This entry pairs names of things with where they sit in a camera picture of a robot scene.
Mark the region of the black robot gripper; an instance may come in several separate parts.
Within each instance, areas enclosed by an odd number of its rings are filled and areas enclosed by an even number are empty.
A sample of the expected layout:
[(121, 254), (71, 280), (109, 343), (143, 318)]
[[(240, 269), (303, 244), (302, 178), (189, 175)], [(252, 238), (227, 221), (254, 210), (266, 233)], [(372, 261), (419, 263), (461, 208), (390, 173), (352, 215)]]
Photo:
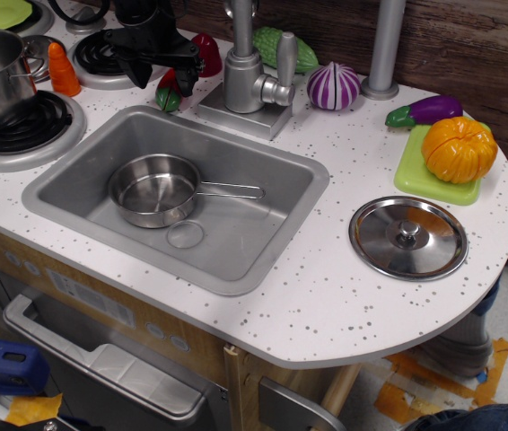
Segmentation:
[(134, 28), (103, 32), (116, 55), (122, 71), (138, 88), (145, 88), (152, 75), (152, 66), (174, 68), (177, 85), (183, 97), (193, 93), (204, 61), (197, 44), (184, 38), (177, 29), (157, 34), (151, 30)]

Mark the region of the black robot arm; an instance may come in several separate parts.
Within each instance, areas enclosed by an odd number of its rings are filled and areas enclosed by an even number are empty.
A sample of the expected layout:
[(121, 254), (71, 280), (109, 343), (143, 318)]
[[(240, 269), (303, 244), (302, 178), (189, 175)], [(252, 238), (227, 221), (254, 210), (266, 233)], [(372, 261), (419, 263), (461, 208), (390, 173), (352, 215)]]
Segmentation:
[(116, 1), (118, 29), (103, 33), (121, 70), (137, 87), (144, 89), (153, 66), (174, 70), (180, 93), (189, 97), (204, 68), (199, 47), (183, 37), (168, 1)]

